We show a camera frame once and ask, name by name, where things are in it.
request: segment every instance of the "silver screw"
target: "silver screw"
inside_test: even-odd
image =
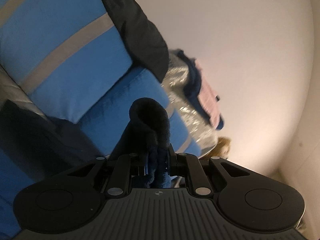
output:
[[[108,194],[112,195],[112,196],[119,196],[123,193],[123,190],[118,188],[118,187],[112,187],[110,189],[108,189]]]
[[[196,189],[196,193],[198,195],[205,196],[205,195],[209,195],[211,193],[211,190],[207,187],[199,187]]]

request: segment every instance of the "pink cloth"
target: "pink cloth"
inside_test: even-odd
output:
[[[220,110],[218,102],[216,100],[217,92],[214,91],[207,80],[204,77],[202,67],[200,66],[199,61],[196,59],[196,68],[201,74],[201,88],[198,94],[198,100],[202,108],[210,116],[210,123],[214,128],[217,128],[220,121]]]

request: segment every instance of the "white wall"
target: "white wall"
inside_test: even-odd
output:
[[[230,160],[276,167],[298,124],[313,59],[309,0],[136,0],[169,48],[203,63],[221,96]]]
[[[308,239],[320,238],[320,0],[311,0],[314,61],[307,101],[281,172],[306,202]]]

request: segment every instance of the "blue sofa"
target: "blue sofa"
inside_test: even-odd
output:
[[[200,155],[156,77],[142,66],[132,67],[101,0],[20,0],[8,6],[12,1],[0,0],[0,64],[12,82],[0,86],[7,89],[0,95],[78,123],[103,155],[120,139],[132,102],[153,98],[168,110],[174,149]],[[7,239],[20,230],[14,197],[34,181],[2,149],[0,176],[0,239]]]

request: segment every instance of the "circular cap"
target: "circular cap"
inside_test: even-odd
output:
[[[51,189],[41,193],[37,199],[37,205],[45,210],[54,211],[66,208],[72,202],[72,194],[62,189]]]
[[[110,189],[108,189],[108,194],[112,195],[112,196],[119,196],[123,193],[123,190],[121,188],[118,187],[112,187]]]
[[[271,210],[281,205],[282,197],[273,190],[260,188],[249,191],[245,201],[253,208]]]
[[[198,195],[205,196],[205,195],[209,195],[211,193],[211,190],[207,187],[199,187],[196,189],[196,193]]]

